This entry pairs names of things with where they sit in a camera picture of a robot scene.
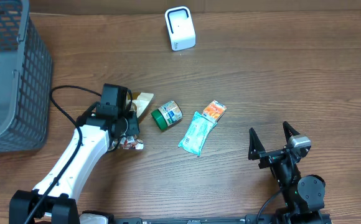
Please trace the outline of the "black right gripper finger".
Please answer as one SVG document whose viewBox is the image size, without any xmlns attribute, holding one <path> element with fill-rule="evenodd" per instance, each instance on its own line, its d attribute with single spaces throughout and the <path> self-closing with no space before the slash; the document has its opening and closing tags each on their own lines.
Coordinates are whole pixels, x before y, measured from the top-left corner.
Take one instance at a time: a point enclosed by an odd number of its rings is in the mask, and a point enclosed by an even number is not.
<svg viewBox="0 0 361 224">
<path fill-rule="evenodd" d="M 290 142 L 294 136 L 300 135 L 287 121 L 283 122 L 283 130 L 287 142 Z"/>
<path fill-rule="evenodd" d="M 256 131 L 253 128 L 249 129 L 249 150 L 248 150 L 248 159 L 257 160 L 260 158 L 260 155 L 265 153 L 266 150 L 263 147 Z"/>
</svg>

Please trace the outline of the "beige nut snack pouch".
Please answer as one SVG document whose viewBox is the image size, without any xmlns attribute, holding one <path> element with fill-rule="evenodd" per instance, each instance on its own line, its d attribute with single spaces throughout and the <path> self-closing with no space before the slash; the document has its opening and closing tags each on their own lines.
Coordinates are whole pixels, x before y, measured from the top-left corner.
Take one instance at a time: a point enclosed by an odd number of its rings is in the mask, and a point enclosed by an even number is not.
<svg viewBox="0 0 361 224">
<path fill-rule="evenodd" d="M 136 92 L 132 94 L 133 102 L 131 104 L 131 111 L 136 113 L 138 121 L 142 121 L 145 117 L 147 110 L 154 98 L 153 93 Z M 120 140 L 114 140 L 112 145 L 109 147 L 109 151 L 115 149 L 132 149 L 142 150 L 144 147 L 143 140 L 138 137 L 137 134 L 122 137 Z"/>
</svg>

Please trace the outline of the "green lid jar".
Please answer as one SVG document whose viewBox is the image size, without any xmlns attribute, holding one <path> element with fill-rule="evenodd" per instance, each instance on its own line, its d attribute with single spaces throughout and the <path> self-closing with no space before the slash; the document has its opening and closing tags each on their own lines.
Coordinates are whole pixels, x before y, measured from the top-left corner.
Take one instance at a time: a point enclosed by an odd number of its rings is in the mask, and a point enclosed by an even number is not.
<svg viewBox="0 0 361 224">
<path fill-rule="evenodd" d="M 183 118 L 182 110 L 175 101 L 168 101 L 151 113 L 158 128 L 165 131 Z"/>
</svg>

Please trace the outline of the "orange small carton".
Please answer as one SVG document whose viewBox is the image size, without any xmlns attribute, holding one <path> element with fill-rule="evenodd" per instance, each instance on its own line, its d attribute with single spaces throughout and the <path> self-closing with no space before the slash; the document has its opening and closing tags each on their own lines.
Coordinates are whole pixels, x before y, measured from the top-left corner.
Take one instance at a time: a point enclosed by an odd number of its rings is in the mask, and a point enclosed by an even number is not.
<svg viewBox="0 0 361 224">
<path fill-rule="evenodd" d="M 225 105 L 213 100 L 204 108 L 202 116 L 215 123 L 223 116 L 226 110 L 227 107 Z"/>
</svg>

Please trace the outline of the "teal snack packet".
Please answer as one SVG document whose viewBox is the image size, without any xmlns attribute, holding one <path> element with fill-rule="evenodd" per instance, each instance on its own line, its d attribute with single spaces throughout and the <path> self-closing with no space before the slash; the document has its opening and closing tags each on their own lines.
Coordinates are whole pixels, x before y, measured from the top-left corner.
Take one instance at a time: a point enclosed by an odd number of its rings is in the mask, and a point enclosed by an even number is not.
<svg viewBox="0 0 361 224">
<path fill-rule="evenodd" d="M 196 111 L 178 147 L 182 147 L 185 151 L 200 156 L 206 138 L 216 125 L 216 121 L 212 121 Z"/>
</svg>

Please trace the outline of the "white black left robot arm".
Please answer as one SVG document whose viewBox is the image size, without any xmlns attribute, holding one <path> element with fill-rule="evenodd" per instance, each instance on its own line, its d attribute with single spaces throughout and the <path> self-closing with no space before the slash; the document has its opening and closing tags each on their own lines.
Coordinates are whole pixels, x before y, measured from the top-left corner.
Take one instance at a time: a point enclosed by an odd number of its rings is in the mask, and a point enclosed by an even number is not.
<svg viewBox="0 0 361 224">
<path fill-rule="evenodd" d="M 9 223 L 114 223 L 112 214 L 85 211 L 77 201 L 99 159 L 116 150 L 123 138 L 139 134 L 138 117 L 131 110 L 130 89 L 104 84 L 100 100 L 77 119 L 72 140 L 49 174 L 31 191 L 18 190 L 9 203 Z"/>
</svg>

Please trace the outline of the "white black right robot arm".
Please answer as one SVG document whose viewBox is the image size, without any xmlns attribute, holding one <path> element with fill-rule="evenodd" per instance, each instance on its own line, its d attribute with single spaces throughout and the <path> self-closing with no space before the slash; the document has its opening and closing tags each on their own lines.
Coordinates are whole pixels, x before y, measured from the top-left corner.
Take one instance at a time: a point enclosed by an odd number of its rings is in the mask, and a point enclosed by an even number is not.
<svg viewBox="0 0 361 224">
<path fill-rule="evenodd" d="M 271 196 L 256 215 L 247 215 L 247 223 L 331 223 L 330 215 L 322 214 L 325 207 L 325 180 L 318 175 L 301 176 L 297 163 L 307 156 L 311 140 L 296 131 L 288 122 L 283 122 L 286 144 L 283 148 L 266 151 L 256 131 L 249 129 L 249 160 L 259 160 L 259 168 L 269 168 L 277 181 L 279 190 Z M 265 208 L 278 195 L 282 195 L 284 208 L 274 214 L 264 214 Z"/>
</svg>

